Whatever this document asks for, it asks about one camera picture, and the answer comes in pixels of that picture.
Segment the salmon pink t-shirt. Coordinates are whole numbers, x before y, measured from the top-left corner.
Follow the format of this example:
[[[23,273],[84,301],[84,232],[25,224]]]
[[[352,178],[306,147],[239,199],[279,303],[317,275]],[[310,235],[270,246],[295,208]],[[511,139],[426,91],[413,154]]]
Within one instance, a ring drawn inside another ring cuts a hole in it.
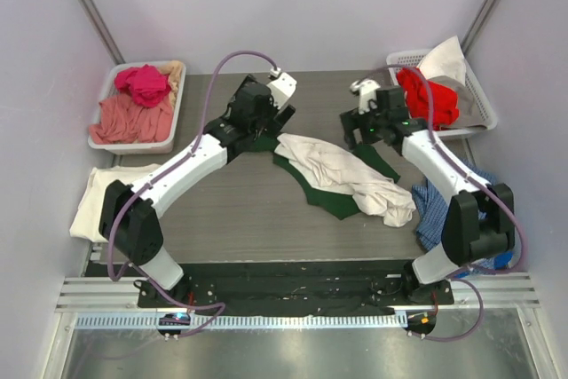
[[[99,122],[89,126],[97,145],[158,143],[170,135],[173,108],[168,97],[156,107],[143,107],[120,93],[102,100],[99,107]]]

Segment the white and green t-shirt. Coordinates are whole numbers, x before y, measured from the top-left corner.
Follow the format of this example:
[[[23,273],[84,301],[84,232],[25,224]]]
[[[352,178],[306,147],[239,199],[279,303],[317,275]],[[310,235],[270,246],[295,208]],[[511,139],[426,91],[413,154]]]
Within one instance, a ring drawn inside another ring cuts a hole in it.
[[[357,146],[352,154],[320,139],[282,133],[261,136],[249,151],[272,154],[310,205],[340,220],[363,213],[400,228],[416,211],[411,193],[398,185],[399,175],[372,146]]]

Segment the solid blue garment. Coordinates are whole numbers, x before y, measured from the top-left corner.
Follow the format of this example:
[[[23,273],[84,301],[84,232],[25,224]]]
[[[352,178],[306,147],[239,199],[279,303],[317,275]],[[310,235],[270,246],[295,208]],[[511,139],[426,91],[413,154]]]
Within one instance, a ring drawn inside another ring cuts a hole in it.
[[[493,259],[493,269],[503,270],[509,267],[509,262],[513,258],[514,253],[512,251],[499,254]]]

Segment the grey white garment in basket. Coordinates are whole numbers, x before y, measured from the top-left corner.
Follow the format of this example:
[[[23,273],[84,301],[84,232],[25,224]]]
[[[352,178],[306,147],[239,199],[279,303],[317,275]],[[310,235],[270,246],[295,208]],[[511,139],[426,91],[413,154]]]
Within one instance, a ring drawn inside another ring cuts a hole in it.
[[[479,110],[473,98],[466,94],[464,60],[458,37],[453,36],[433,48],[418,64],[418,69],[427,80],[444,85],[457,93],[459,118],[443,129],[481,124]]]

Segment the folded cream t-shirt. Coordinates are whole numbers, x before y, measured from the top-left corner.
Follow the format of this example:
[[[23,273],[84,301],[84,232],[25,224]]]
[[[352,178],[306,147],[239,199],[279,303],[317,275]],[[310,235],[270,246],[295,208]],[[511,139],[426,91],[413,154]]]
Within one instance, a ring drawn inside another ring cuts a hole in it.
[[[89,175],[83,197],[79,202],[69,234],[93,243],[105,243],[107,240],[99,233],[99,220],[107,186],[115,180],[132,184],[139,178],[154,172],[160,167],[153,163],[139,167],[114,166],[109,169],[93,168]]]

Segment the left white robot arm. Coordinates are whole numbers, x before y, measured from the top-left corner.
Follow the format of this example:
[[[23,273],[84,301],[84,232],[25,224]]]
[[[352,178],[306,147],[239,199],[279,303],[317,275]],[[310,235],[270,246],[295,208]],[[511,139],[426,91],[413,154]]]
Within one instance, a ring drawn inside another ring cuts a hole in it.
[[[221,116],[207,123],[186,149],[154,172],[107,188],[99,233],[109,246],[150,277],[158,296],[178,307],[188,298],[182,267],[164,247],[160,219],[186,191],[248,151],[264,133],[276,133],[294,114],[289,104],[296,80],[287,73],[260,83],[247,75]]]

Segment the red t-shirt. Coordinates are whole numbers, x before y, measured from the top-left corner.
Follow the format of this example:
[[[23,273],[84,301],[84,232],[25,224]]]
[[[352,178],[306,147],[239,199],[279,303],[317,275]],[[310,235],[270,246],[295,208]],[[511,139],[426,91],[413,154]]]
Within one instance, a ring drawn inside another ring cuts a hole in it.
[[[429,98],[422,79],[409,69],[397,72],[398,84],[406,93],[406,105],[413,118],[428,118]],[[433,130],[441,130],[452,125],[460,115],[457,93],[438,83],[429,81],[433,99]]]

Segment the blue plaid shirt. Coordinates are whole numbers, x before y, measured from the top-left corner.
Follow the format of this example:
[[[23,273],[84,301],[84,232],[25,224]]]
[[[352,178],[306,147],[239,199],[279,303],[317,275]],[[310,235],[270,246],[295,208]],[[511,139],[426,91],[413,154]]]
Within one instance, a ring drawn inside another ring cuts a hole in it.
[[[492,185],[499,182],[494,174],[481,170],[467,161],[465,161],[465,165]],[[439,190],[427,178],[424,184],[413,185],[411,194],[420,216],[415,234],[422,247],[426,251],[430,251],[441,242],[447,205]],[[493,269],[493,259],[494,257],[483,262],[477,261],[477,264],[484,268]]]

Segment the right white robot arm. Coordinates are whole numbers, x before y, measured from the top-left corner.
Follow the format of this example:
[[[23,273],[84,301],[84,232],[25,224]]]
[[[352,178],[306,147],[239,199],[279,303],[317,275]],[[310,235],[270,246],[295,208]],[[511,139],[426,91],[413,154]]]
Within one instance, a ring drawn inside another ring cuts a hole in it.
[[[442,280],[466,267],[480,270],[480,260],[513,250],[514,196],[507,185],[482,179],[425,120],[411,118],[401,87],[365,79],[350,90],[359,104],[340,115],[348,147],[384,142],[420,170],[447,206],[440,243],[404,266],[400,290],[408,302],[421,303]]]

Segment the magenta t-shirt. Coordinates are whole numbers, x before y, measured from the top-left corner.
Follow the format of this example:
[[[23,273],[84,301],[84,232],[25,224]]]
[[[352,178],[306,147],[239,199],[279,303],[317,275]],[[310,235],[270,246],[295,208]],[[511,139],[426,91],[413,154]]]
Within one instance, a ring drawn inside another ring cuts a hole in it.
[[[130,94],[135,104],[146,108],[158,106],[170,93],[168,76],[151,65],[119,72],[114,78],[114,87]]]

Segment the beige garment in bin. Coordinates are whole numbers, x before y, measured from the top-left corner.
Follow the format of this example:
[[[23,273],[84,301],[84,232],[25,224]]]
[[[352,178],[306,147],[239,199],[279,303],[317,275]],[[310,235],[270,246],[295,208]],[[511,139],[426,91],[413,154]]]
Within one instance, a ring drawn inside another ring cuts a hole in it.
[[[179,86],[181,78],[185,75],[184,64],[178,60],[172,60],[165,65],[158,67],[161,74],[168,77],[168,85],[170,86],[169,101],[171,107],[174,108],[177,103]]]

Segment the left grey plastic bin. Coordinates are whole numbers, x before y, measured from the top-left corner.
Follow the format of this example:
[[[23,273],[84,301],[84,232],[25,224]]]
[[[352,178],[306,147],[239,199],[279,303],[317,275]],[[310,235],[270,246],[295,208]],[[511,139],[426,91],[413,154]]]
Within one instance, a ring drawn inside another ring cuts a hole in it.
[[[116,75],[131,67],[143,67],[144,65],[151,65],[157,68],[168,66],[171,61],[155,60],[155,61],[142,61],[119,64],[111,69],[108,77],[105,80],[103,89],[99,94],[99,101],[112,97],[118,94],[118,90],[114,87],[114,78]],[[170,133],[168,137],[161,142],[153,143],[131,143],[131,144],[98,144],[91,136],[87,137],[88,145],[95,150],[107,151],[114,155],[142,155],[142,154],[169,154],[174,149],[174,142],[176,140],[176,133],[178,129],[178,119],[181,111],[182,99],[184,97],[185,76],[187,67],[184,62],[180,63],[178,67],[179,76],[177,83],[177,93],[172,113],[172,124],[170,126]]]

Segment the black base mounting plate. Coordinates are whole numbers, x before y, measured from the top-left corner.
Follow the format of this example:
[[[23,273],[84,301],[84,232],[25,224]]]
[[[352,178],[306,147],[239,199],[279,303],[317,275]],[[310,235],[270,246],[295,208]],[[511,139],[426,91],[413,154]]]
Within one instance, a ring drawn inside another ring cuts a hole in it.
[[[205,314],[221,302],[234,317],[390,315],[402,305],[454,303],[448,281],[420,285],[409,267],[405,259],[184,264],[169,295]]]

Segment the right white perforated basket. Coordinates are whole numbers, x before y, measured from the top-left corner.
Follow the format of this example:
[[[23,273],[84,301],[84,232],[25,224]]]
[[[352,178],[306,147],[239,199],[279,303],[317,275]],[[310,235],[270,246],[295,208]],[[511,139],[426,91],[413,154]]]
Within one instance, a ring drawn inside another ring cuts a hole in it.
[[[418,49],[407,51],[396,51],[387,55],[386,64],[403,64],[409,67],[416,67],[431,49]],[[451,127],[438,131],[438,135],[442,139],[469,138],[480,132],[494,129],[498,124],[498,116],[494,112],[493,107],[485,95],[485,92],[477,79],[475,73],[470,67],[469,62],[464,60],[466,67],[465,88],[466,94],[473,98],[474,104],[479,110],[481,124],[469,127]]]

